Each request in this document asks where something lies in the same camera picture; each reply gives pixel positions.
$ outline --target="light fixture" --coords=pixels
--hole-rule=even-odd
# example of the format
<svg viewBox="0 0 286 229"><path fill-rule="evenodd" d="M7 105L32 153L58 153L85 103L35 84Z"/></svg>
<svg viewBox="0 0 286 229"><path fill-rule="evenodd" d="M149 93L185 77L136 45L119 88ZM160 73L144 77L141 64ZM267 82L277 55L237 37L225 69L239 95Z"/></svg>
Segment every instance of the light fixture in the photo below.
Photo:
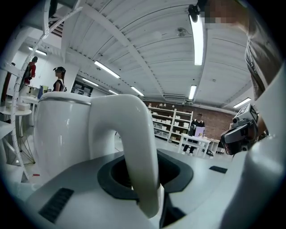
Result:
<svg viewBox="0 0 286 229"><path fill-rule="evenodd" d="M118 95L116 92L112 91L112 90L109 90L111 93L115 94L115 95Z"/></svg>
<svg viewBox="0 0 286 229"><path fill-rule="evenodd" d="M141 92L139 92L135 87L131 87L135 92L137 92L139 95L144 96Z"/></svg>
<svg viewBox="0 0 286 229"><path fill-rule="evenodd" d="M193 31L193 46L195 51L195 65L202 65L202 56L204 51L204 37L202 31L202 19L198 15L197 22L192 20L192 17L189 15L189 19L192 25Z"/></svg>
<svg viewBox="0 0 286 229"><path fill-rule="evenodd" d="M92 84L92 85L94 85L94 86L96 86L96 87L98 87L97 84L95 84L95 83L93 83L93 82L91 82L91 81L89 81L89 80L87 80L87 79L82 78L82 80L85 81L85 82L88 82L88 83L90 83L90 84Z"/></svg>
<svg viewBox="0 0 286 229"><path fill-rule="evenodd" d="M40 54L42 54L42 55L46 55L46 53L45 52L42 52L42 51L40 51L40 50L36 50L36 52L37 53L40 53Z"/></svg>
<svg viewBox="0 0 286 229"><path fill-rule="evenodd" d="M98 61L94 62L98 67L102 68L103 70L107 71L109 74L113 75L116 78L120 78L119 75L117 75L115 72L111 71L108 67L103 65L102 63L99 63Z"/></svg>
<svg viewBox="0 0 286 229"><path fill-rule="evenodd" d="M189 99L193 99L195 92L196 92L197 86L196 85L192 85L191 86L191 90L189 92Z"/></svg>
<svg viewBox="0 0 286 229"><path fill-rule="evenodd" d="M251 100L251 98L246 98L246 99L244 99L242 102L236 104L236 105L233 106L233 107L234 107L234 108L237 108L237 107L239 107L239 106L241 106L241 105L243 105L243 104L249 102L250 100Z"/></svg>

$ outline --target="white floor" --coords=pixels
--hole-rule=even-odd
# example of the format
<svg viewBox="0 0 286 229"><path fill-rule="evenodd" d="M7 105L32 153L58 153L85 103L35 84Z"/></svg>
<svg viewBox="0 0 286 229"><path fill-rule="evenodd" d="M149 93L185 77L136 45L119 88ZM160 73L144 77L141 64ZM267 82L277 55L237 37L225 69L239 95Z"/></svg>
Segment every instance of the white floor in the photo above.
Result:
<svg viewBox="0 0 286 229"><path fill-rule="evenodd" d="M27 153L28 150L31 150L32 155L34 154L33 127L29 127L29 128L27 128L26 131L24 131L24 136L23 136L22 140L20 141L20 138L18 138L18 144L19 145L20 145L20 142L21 142L22 150L24 152ZM123 145L122 145L122 141L121 141L121 138L119 137L119 135L115 136L114 143L115 143L114 152L123 151ZM169 151L177 152L177 149L178 149L177 144L168 143L166 140L163 140L163 139L158 138L158 137L155 137L155 143L156 143L157 148L162 148L162 149L166 149ZM21 154L21 155L22 155L22 160L25 164L27 173L29 175L29 180L27 180L26 182L35 183L35 184L42 184L41 176L38 176L38 175L40 175L40 170L39 170L37 163L33 164L24 154ZM199 152L198 157L202 158L202 156L203 156L203 152ZM190 154L186 154L186 157L194 157L194 155L190 153ZM232 157L229 155L226 155L226 154L224 154L224 155L216 154L214 157L209 157L206 155L204 159L206 159L206 160L231 161Z"/></svg>

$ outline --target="gray shirt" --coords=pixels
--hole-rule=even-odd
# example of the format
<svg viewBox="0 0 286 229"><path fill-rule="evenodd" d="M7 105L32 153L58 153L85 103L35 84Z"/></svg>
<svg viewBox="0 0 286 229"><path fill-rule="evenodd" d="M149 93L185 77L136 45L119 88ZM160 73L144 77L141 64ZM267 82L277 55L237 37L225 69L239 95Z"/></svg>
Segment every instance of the gray shirt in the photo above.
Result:
<svg viewBox="0 0 286 229"><path fill-rule="evenodd" d="M247 37L245 60L251 74L254 100L257 100L278 73L282 56L274 41L252 15L249 15Z"/></svg>

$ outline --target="metal band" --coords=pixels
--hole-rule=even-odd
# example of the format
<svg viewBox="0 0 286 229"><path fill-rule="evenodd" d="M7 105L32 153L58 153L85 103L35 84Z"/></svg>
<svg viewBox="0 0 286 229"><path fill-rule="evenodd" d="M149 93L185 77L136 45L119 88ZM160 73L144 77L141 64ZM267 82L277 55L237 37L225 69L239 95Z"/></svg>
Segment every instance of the metal band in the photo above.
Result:
<svg viewBox="0 0 286 229"><path fill-rule="evenodd" d="M45 98L41 98L39 100L39 102L46 101L46 100L71 102L71 103L77 103L77 104L83 104L83 105L91 106L90 102L84 102L84 101L73 99L73 98L62 98L62 97L45 97Z"/></svg>

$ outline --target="person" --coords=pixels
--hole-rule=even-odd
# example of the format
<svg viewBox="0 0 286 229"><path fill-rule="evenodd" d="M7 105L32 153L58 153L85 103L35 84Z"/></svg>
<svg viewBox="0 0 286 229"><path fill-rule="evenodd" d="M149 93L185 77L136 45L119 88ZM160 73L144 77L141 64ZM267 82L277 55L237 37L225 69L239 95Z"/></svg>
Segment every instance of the person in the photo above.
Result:
<svg viewBox="0 0 286 229"><path fill-rule="evenodd" d="M218 18L221 23L241 29L247 35L245 60L250 72L250 79L256 101L275 78L282 65L282 55L269 33L257 18L236 0L208 0L206 13L210 18ZM249 130L249 139L255 140L266 131L266 125L259 115L257 134Z"/></svg>
<svg viewBox="0 0 286 229"><path fill-rule="evenodd" d="M64 75L66 74L66 70L64 67L54 68L55 76L58 78L54 83L53 91L66 91L66 87L64 86Z"/></svg>
<svg viewBox="0 0 286 229"><path fill-rule="evenodd" d="M192 123L191 123L191 126L192 125L196 125L197 127L205 127L205 123L204 123L204 121L202 121L202 114L201 113L199 113L199 114L197 114L197 118L196 119L194 119L193 121L192 121ZM193 136L193 131L189 131L189 136ZM189 142L193 142L193 143L198 143L197 141L195 141L195 140L188 140ZM185 144L185 146L184 146L184 149L183 149L183 151L184 152L187 152L187 149L189 148L189 145L186 145ZM195 149L195 147L194 146L192 146L190 149L189 149L189 153L193 153L193 150Z"/></svg>
<svg viewBox="0 0 286 229"><path fill-rule="evenodd" d="M37 61L38 61L38 58L36 56L34 56L32 58L32 61L29 62L28 66L25 70L24 76L22 78L19 91L23 88L24 85L28 86L30 84L32 78L35 78Z"/></svg>

